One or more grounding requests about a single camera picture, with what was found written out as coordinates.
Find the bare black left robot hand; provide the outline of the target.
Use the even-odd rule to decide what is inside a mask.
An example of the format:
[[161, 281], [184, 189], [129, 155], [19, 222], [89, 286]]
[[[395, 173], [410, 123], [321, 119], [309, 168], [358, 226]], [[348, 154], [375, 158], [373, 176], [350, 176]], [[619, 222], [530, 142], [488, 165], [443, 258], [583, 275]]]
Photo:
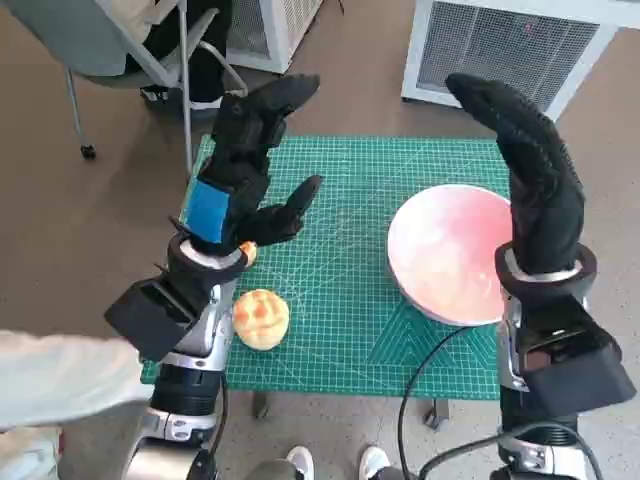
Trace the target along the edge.
[[320, 76], [294, 74], [251, 90], [223, 96], [211, 137], [213, 153], [200, 168], [176, 222], [197, 251], [226, 256], [245, 242], [268, 246], [294, 238], [323, 182], [303, 181], [286, 202], [261, 205], [270, 185], [269, 151], [278, 147], [286, 118], [317, 92]]

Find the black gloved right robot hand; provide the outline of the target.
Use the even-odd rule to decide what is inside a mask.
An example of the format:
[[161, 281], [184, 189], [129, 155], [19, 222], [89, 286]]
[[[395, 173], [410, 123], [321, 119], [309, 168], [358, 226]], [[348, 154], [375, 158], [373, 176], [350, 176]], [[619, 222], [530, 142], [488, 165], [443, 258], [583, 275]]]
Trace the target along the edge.
[[585, 196], [554, 122], [500, 81], [452, 73], [445, 84], [464, 111], [496, 134], [509, 168], [512, 249], [519, 268], [529, 275], [572, 269]]

